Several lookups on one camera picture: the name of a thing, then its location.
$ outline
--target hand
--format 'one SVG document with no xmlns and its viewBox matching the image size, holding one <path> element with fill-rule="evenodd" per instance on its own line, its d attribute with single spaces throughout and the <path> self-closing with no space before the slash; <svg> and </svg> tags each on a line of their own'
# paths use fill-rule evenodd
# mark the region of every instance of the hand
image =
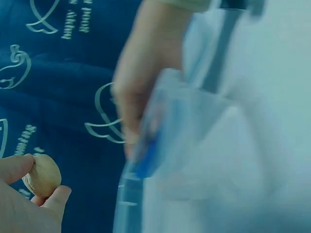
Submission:
<svg viewBox="0 0 311 233">
<path fill-rule="evenodd" d="M 149 0 L 138 11 L 112 89 L 128 157 L 138 139 L 140 120 L 160 71 L 182 70 L 183 35 L 191 15 L 190 11 Z"/>
<path fill-rule="evenodd" d="M 35 196 L 30 201 L 9 186 L 26 175 L 33 164 L 30 155 L 0 159 L 0 232 L 61 233 L 70 188 L 60 186 L 47 200 Z"/>
</svg>

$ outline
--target ziplock bag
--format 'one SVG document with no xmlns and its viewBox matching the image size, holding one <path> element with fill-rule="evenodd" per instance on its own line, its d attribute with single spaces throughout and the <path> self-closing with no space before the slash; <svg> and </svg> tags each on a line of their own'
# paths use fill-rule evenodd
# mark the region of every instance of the ziplock bag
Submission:
<svg viewBox="0 0 311 233">
<path fill-rule="evenodd" d="M 114 233 L 241 232 L 257 214 L 266 189 L 242 109 L 179 79 L 166 70 L 152 95 Z"/>
</svg>

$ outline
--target whale print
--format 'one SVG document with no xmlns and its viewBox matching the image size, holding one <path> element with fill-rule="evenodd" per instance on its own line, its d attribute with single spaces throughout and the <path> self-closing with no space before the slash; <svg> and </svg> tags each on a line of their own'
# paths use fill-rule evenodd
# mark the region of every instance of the whale print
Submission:
<svg viewBox="0 0 311 233">
<path fill-rule="evenodd" d="M 0 141 L 0 159 L 3 158 L 6 142 L 8 139 L 8 121 L 7 119 L 0 119 L 0 138 L 2 138 L 2 141 Z"/>
<path fill-rule="evenodd" d="M 31 65 L 32 65 L 31 59 L 27 53 L 19 50 L 19 45 L 11 45 L 10 50 L 11 50 L 10 60 L 12 63 L 15 63 L 15 65 L 6 66 L 0 69 L 0 89 L 12 89 L 18 86 L 25 80 L 25 78 L 27 77 L 31 69 Z M 20 77 L 12 76 L 12 77 L 7 77 L 7 79 L 1 79 L 2 71 L 10 70 L 12 73 L 14 73 L 14 70 L 16 69 L 16 67 L 20 67 L 23 64 L 26 65 L 26 68 L 25 68 L 24 73 Z"/>
<path fill-rule="evenodd" d="M 59 2 L 60 0 L 54 0 L 54 3 L 50 7 L 50 9 L 47 11 L 47 13 L 44 16 L 42 16 L 39 13 L 37 7 L 35 6 L 35 0 L 30 0 L 30 8 L 38 21 L 34 23 L 27 23 L 26 24 L 27 28 L 34 33 L 54 34 L 58 32 L 58 30 L 55 27 L 53 27 L 51 24 L 49 24 L 46 20 L 50 17 L 50 15 L 56 9 Z"/>
<path fill-rule="evenodd" d="M 86 130 L 91 135 L 95 137 L 106 138 L 107 140 L 111 142 L 122 144 L 122 143 L 125 143 L 125 141 L 122 138 L 122 133 L 116 128 L 116 125 L 120 124 L 121 119 L 116 119 L 116 120 L 111 121 L 109 117 L 107 116 L 107 114 L 104 112 L 101 106 L 101 103 L 100 103 L 100 97 L 101 97 L 102 92 L 110 90 L 111 84 L 112 83 L 107 83 L 104 86 L 100 87 L 95 94 L 95 107 L 97 111 L 99 112 L 99 114 L 101 115 L 104 121 L 104 124 L 93 124 L 93 123 L 86 122 L 84 123 L 84 125 L 86 127 Z M 96 130 L 99 128 L 109 128 L 112 135 L 97 133 Z"/>
</svg>

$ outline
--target wrist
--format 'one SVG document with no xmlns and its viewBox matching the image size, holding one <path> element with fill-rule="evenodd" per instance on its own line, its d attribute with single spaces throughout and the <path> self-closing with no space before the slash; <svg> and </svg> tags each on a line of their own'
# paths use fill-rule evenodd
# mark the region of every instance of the wrist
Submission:
<svg viewBox="0 0 311 233">
<path fill-rule="evenodd" d="M 144 0 L 134 22 L 133 33 L 144 37 L 183 37 L 192 12 L 170 4 Z"/>
</svg>

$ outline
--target garlic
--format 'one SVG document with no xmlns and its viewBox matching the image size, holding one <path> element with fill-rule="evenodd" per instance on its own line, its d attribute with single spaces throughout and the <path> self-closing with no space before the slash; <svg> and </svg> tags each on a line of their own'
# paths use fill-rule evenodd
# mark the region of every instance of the garlic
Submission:
<svg viewBox="0 0 311 233">
<path fill-rule="evenodd" d="M 62 181 L 60 170 L 48 155 L 37 155 L 34 159 L 32 170 L 22 180 L 34 195 L 48 198 Z"/>
</svg>

